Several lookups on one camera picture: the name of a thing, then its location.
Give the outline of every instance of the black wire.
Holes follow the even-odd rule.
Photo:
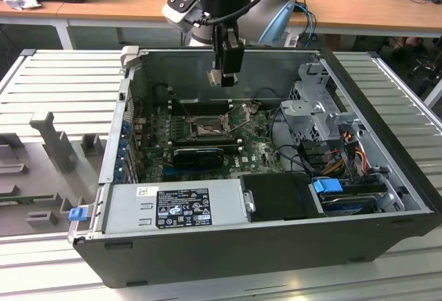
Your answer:
[[[218,25],[220,23],[224,23],[225,21],[229,21],[232,19],[238,19],[239,17],[241,17],[242,15],[248,13],[248,11],[250,9],[252,9],[252,7],[254,7],[256,4],[260,3],[261,0],[253,0],[252,2],[250,2],[249,4],[247,4],[246,6],[244,6],[243,8],[228,14],[227,16],[223,16],[220,18],[215,18],[215,19],[207,19],[206,17],[201,18],[198,23],[200,25],[204,25],[204,26],[210,26],[210,25]]]
[[[295,154],[295,155],[293,155],[291,157],[291,160],[290,160],[290,171],[293,171],[293,162],[296,162],[296,161],[293,160],[295,157],[299,157],[299,154]]]
[[[271,121],[271,125],[270,125],[270,128],[269,128],[270,143],[279,152],[279,155],[281,155],[281,157],[284,157],[285,159],[288,159],[290,162],[293,162],[293,163],[301,166],[302,168],[304,168],[304,165],[302,163],[300,163],[300,162],[290,158],[290,156],[287,156],[286,154],[280,152],[280,149],[281,148],[285,148],[285,147],[290,147],[290,148],[296,149],[296,145],[294,145],[294,144],[293,145],[291,145],[291,144],[284,144],[284,145],[279,146],[279,147],[276,147],[276,145],[275,145],[275,141],[273,140],[273,132],[272,132],[272,130],[273,130],[273,125],[275,124],[276,116],[278,115],[278,113],[282,114],[282,116],[284,117],[285,123],[288,125],[289,129],[294,133],[294,131],[291,128],[291,126],[289,125],[289,123],[287,123],[287,120],[285,119],[285,116],[284,116],[284,114],[281,111],[281,107],[279,107],[276,110],[275,114],[273,115],[273,119]]]
[[[305,9],[308,10],[308,8],[307,8],[307,1],[304,0],[303,3],[304,3],[304,6],[305,6]],[[306,33],[306,31],[307,31],[309,25],[310,25],[310,20],[309,20],[310,18],[309,18],[309,15],[306,14],[305,16],[306,16],[306,18],[307,18],[307,24],[305,25],[304,30],[302,30],[302,32],[301,32],[301,34],[300,34],[300,36],[299,36],[299,38],[298,38],[298,41],[300,41],[300,40],[304,37],[304,35],[305,35],[305,33]]]
[[[259,93],[261,93],[263,90],[268,90],[270,92],[272,92],[273,94],[275,94],[278,98],[281,99],[281,101],[284,101],[284,99],[281,97],[281,95],[279,95],[273,88],[270,87],[262,87],[260,89],[258,89],[255,94],[253,94],[253,96],[251,97],[252,100],[255,100],[258,96]]]
[[[307,10],[307,12],[311,15],[311,17],[313,19],[313,31],[311,32],[311,35],[309,35],[309,39],[307,40],[307,42],[305,42],[305,45],[307,45],[315,33],[317,21],[316,21],[316,16],[314,15],[314,13],[309,10],[309,6],[307,5],[307,0],[303,0],[303,3],[305,6],[305,9]],[[307,24],[306,24],[304,30],[302,30],[301,34],[299,35],[298,41],[300,41],[304,37],[305,33],[307,32],[307,29],[310,26],[310,17],[308,14],[306,14],[305,16],[307,18]]]

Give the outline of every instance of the cable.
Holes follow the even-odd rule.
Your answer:
[[[224,23],[225,21],[228,21],[228,20],[238,19],[242,15],[248,13],[248,11],[250,9],[252,9],[252,7],[254,7],[256,4],[258,4],[260,2],[261,2],[261,0],[253,0],[252,2],[250,2],[249,4],[244,6],[243,8],[241,8],[231,14],[228,14],[227,16],[223,16],[223,17],[215,18],[215,19],[208,19],[204,16],[203,18],[201,18],[197,22],[203,26],[211,26],[211,25],[218,25],[220,23]]]
[[[169,165],[169,166],[172,166],[173,168],[175,168],[174,165],[172,165],[172,164],[170,164],[170,163],[160,162],[160,164],[166,164],[166,165]]]
[[[310,42],[311,38],[313,37],[313,33],[314,33],[314,21],[312,19],[312,13],[310,11],[308,11],[308,9],[304,8],[302,5],[300,5],[298,3],[296,3],[296,7],[300,8],[305,13],[305,16],[307,17],[307,25],[305,26],[305,29],[300,34],[298,41],[302,39],[302,37],[304,36],[304,34],[307,31],[307,28],[310,27],[309,38],[308,38],[307,42],[305,43],[305,47],[307,47],[309,45],[309,42]]]
[[[253,96],[251,97],[252,101],[255,100],[258,96],[259,93],[261,93],[263,90],[268,90],[270,92],[272,92],[273,94],[275,94],[281,101],[284,101],[284,99],[281,97],[281,95],[279,95],[273,88],[270,87],[262,87],[260,89],[258,89],[255,94],[253,94]]]
[[[364,172],[364,174],[367,174],[367,156],[359,147],[354,147],[354,149],[356,153],[361,157],[362,171]]]
[[[295,157],[299,157],[299,154],[295,154],[295,155],[293,155],[291,157],[291,160],[290,160],[290,171],[293,171],[293,162],[298,163],[297,161],[294,160]]]
[[[285,159],[289,160],[291,163],[293,162],[293,163],[295,163],[295,164],[301,166],[302,168],[305,168],[305,165],[304,165],[304,164],[302,164],[302,163],[300,163],[300,162],[294,160],[294,158],[292,158],[292,157],[290,157],[290,156],[288,156],[288,155],[286,155],[286,154],[280,152],[280,149],[281,149],[281,148],[285,148],[285,147],[290,147],[290,148],[293,148],[293,149],[297,150],[297,149],[296,149],[296,148],[297,148],[296,145],[294,145],[294,144],[293,144],[293,145],[291,145],[291,144],[284,144],[284,145],[279,146],[279,147],[276,147],[276,145],[275,145],[275,142],[274,142],[274,140],[273,140],[273,125],[275,124],[276,116],[278,115],[278,113],[281,113],[281,112],[282,112],[282,111],[281,111],[281,107],[277,108],[275,114],[273,115],[273,119],[271,120],[271,124],[270,124],[270,127],[269,127],[269,138],[270,138],[270,143],[271,143],[271,145],[272,145],[272,146],[278,151],[278,153],[279,153],[279,155],[281,155],[281,157],[284,157]],[[289,123],[287,123],[287,120],[285,119],[284,114],[283,114],[283,113],[281,113],[281,114],[282,114],[282,116],[284,117],[284,121],[285,121],[285,123],[288,125],[289,129],[292,131],[292,133],[294,133],[294,131],[293,131],[293,129],[291,128],[291,126],[289,125]]]
[[[308,9],[308,7],[307,7],[307,0],[304,0],[303,3],[304,3],[304,5],[305,5],[305,7]],[[299,36],[299,38],[298,38],[298,41],[300,41],[300,40],[304,37],[304,35],[305,35],[305,33],[306,33],[308,27],[309,27],[309,17],[307,17],[307,24],[305,25],[304,30],[301,32],[301,34],[300,34],[300,36]]]
[[[328,175],[330,173],[336,172],[339,168],[341,168],[342,166],[344,166],[344,160],[340,159],[337,163],[335,163],[333,166],[326,168],[323,171],[324,175]]]
[[[310,12],[310,14],[311,14],[312,17],[313,17],[313,21],[314,21],[313,34],[315,34],[315,31],[316,31],[316,25],[318,24],[318,22],[317,22],[317,20],[316,20],[316,16],[315,16],[315,14],[312,13],[312,12]]]

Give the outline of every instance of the power supply label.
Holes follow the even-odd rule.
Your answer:
[[[209,190],[158,191],[155,225],[159,229],[212,225]]]

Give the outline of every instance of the blue latch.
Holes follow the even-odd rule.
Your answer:
[[[337,179],[318,179],[313,183],[317,193],[342,192],[343,187]]]
[[[123,120],[122,133],[124,135],[127,135],[127,134],[129,134],[130,131],[131,131],[131,125],[129,124],[129,122],[127,120]]]
[[[120,141],[119,141],[119,144],[118,144],[118,147],[119,147],[119,148],[126,148],[127,145],[128,145],[128,143],[129,143],[129,142],[128,142],[127,140],[124,140],[124,139],[123,139],[123,140],[120,140]]]
[[[72,208],[69,211],[68,219],[71,222],[76,222],[77,220],[80,220],[80,221],[88,220],[88,209],[87,208]]]

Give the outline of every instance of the paper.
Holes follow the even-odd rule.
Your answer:
[[[22,11],[23,9],[38,8],[41,6],[37,0],[3,0],[10,8]]]

